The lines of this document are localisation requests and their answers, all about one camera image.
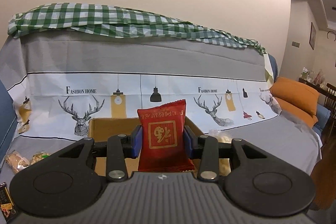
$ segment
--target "metal screw head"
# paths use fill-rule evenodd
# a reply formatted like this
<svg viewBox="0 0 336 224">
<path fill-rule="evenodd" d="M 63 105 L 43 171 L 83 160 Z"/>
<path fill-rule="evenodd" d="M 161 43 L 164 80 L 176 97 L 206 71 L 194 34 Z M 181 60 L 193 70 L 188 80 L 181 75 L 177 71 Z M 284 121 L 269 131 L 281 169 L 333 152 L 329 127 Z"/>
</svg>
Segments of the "metal screw head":
<svg viewBox="0 0 336 224">
<path fill-rule="evenodd" d="M 167 178 L 167 176 L 165 174 L 161 174 L 157 176 L 160 180 L 164 180 Z"/>
<path fill-rule="evenodd" d="M 121 170 L 112 170 L 109 172 L 109 177 L 113 179 L 122 179 L 125 173 Z"/>
<path fill-rule="evenodd" d="M 204 179 L 215 179 L 217 177 L 217 174 L 212 171 L 203 171 L 201 173 L 201 177 Z"/>
</svg>

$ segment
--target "blue sofa armrest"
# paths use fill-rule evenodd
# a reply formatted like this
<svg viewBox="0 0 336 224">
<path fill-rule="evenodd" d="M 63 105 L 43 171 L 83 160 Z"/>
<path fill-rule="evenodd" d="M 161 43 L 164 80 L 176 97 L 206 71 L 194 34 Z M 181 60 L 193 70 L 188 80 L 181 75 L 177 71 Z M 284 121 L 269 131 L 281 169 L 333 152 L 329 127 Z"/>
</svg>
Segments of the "blue sofa armrest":
<svg viewBox="0 0 336 224">
<path fill-rule="evenodd" d="M 0 162 L 11 145 L 16 126 L 17 117 L 13 100 L 0 81 Z"/>
<path fill-rule="evenodd" d="M 270 54 L 268 54 L 268 58 L 269 58 L 269 61 L 271 63 L 271 67 L 272 67 L 272 71 L 273 71 L 273 78 L 274 78 L 274 82 L 275 82 L 277 80 L 277 78 L 278 78 L 278 65 L 277 65 L 277 61 Z"/>
<path fill-rule="evenodd" d="M 324 106 L 317 104 L 316 117 L 319 121 L 314 125 L 320 132 L 322 132 L 330 116 L 330 110 Z"/>
</svg>

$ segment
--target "black line stripe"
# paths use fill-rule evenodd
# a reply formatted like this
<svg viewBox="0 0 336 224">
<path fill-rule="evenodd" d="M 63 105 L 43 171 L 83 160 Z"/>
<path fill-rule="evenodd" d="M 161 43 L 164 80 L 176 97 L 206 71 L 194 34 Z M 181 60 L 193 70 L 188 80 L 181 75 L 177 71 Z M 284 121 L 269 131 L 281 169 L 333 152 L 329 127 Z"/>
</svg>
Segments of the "black line stripe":
<svg viewBox="0 0 336 224">
<path fill-rule="evenodd" d="M 71 139 L 58 138 L 58 137 L 33 137 L 33 136 L 23 136 L 23 135 L 19 135 L 19 136 L 15 137 L 14 140 L 16 138 L 19 138 L 19 137 L 31 138 L 31 139 L 58 139 L 58 140 L 66 140 L 66 141 L 71 141 L 71 142 L 77 142 L 78 141 L 78 140 L 71 140 Z"/>
<path fill-rule="evenodd" d="M 12 89 L 12 88 L 15 87 L 16 85 L 21 84 L 21 83 L 23 82 L 23 80 L 24 80 L 26 77 L 27 77 L 27 75 L 25 75 L 19 83 L 16 83 L 16 84 L 12 85 L 7 91 L 9 91 L 10 89 Z"/>
<path fill-rule="evenodd" d="M 272 119 L 274 119 L 274 118 L 276 118 L 276 117 L 279 117 L 280 115 L 281 115 L 281 113 L 280 113 L 279 115 L 276 115 L 276 116 L 273 117 L 273 118 L 269 118 L 269 119 L 265 119 L 265 120 L 263 119 L 263 120 L 261 120 L 261 121 L 257 121 L 257 122 L 253 122 L 253 123 L 245 124 L 245 125 L 238 126 L 238 127 L 231 127 L 231 128 L 228 128 L 228 129 L 221 129 L 220 131 L 226 131 L 226 130 L 230 130 L 230 129 L 234 129 L 234 128 L 246 127 L 246 126 L 250 126 L 250 125 L 255 124 L 255 123 L 269 121 L 269 120 L 272 120 Z"/>
<path fill-rule="evenodd" d="M 227 77 L 217 77 L 217 76 L 202 76 L 202 75 L 172 75 L 166 73 L 145 73 L 145 72 L 111 72 L 111 71 L 40 71 L 40 72 L 28 72 L 22 80 L 13 86 L 11 86 L 7 91 L 12 89 L 14 86 L 19 85 L 27 77 L 27 75 L 41 75 L 41 74 L 80 74 L 80 73 L 96 73 L 96 74 L 122 74 L 122 75 L 163 75 L 163 76 L 184 76 L 184 77 L 199 77 L 199 78 L 214 78 L 214 79 L 228 79 L 228 80 L 241 80 L 241 81 L 251 81 L 251 82 L 264 82 L 260 80 L 250 80 L 250 79 L 239 79 L 239 78 L 227 78 Z"/>
</svg>

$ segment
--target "gold emblem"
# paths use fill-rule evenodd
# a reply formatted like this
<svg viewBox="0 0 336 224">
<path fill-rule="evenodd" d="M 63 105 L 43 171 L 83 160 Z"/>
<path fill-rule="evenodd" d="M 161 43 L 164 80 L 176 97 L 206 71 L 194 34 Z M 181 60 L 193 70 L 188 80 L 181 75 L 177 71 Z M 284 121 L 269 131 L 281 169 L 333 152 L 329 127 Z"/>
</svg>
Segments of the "gold emblem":
<svg viewBox="0 0 336 224">
<path fill-rule="evenodd" d="M 150 122 L 148 133 L 150 149 L 177 146 L 175 121 Z"/>
</svg>

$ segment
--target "ribbed gray surface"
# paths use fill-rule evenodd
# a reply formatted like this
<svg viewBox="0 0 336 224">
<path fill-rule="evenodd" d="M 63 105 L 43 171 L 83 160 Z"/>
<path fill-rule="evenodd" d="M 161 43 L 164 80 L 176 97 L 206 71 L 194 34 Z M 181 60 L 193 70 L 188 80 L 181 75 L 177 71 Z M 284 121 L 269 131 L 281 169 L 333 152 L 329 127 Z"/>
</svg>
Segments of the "ribbed gray surface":
<svg viewBox="0 0 336 224">
<path fill-rule="evenodd" d="M 192 173 L 134 173 L 110 183 L 101 198 L 87 210 L 58 219 L 19 215 L 14 224 L 312 224 L 305 215 L 266 219 L 234 207 L 217 185 L 202 183 Z"/>
</svg>

